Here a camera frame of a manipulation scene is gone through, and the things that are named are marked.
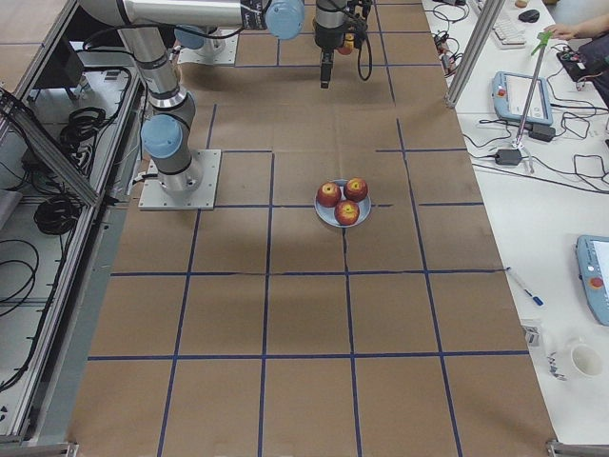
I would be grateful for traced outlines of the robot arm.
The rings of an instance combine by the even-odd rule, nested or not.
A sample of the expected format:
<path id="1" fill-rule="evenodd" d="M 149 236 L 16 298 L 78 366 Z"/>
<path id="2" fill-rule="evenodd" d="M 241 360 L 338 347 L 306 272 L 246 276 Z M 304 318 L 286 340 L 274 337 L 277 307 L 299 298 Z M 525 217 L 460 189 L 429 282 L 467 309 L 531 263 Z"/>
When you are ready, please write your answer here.
<path id="1" fill-rule="evenodd" d="M 295 38 L 305 20 L 302 1 L 180 1 L 169 9 L 170 21 L 181 33 L 200 34 L 202 39 L 219 40 L 217 29 L 232 27 L 243 30 L 267 30 L 280 40 Z M 313 29 L 320 49 L 320 86 L 330 85 L 334 53 L 343 46 L 351 27 L 359 18 L 351 15 L 346 1 L 317 1 Z"/>
<path id="2" fill-rule="evenodd" d="M 196 189 L 203 168 L 188 149 L 196 111 L 191 94 L 181 86 L 169 62 L 159 28 L 221 26 L 268 30 L 282 40 L 295 38 L 305 20 L 301 1 L 81 1 L 96 20 L 119 29 L 119 35 L 147 83 L 154 115 L 141 130 L 141 141 L 158 172 L 164 190 Z"/>

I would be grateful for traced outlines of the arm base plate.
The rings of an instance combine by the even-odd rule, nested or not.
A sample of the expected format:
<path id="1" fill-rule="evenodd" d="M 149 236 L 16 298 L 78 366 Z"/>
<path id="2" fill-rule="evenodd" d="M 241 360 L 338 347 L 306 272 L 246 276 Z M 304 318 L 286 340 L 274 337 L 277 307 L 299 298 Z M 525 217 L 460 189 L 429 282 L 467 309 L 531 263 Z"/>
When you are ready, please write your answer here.
<path id="1" fill-rule="evenodd" d="M 196 37 L 180 41 L 179 64 L 200 64 L 207 66 L 232 66 L 235 64 L 238 37 L 215 39 Z"/>
<path id="2" fill-rule="evenodd" d="M 189 168 L 176 175 L 163 174 L 149 161 L 138 208 L 142 210 L 213 210 L 221 167 L 219 149 L 192 149 Z"/>

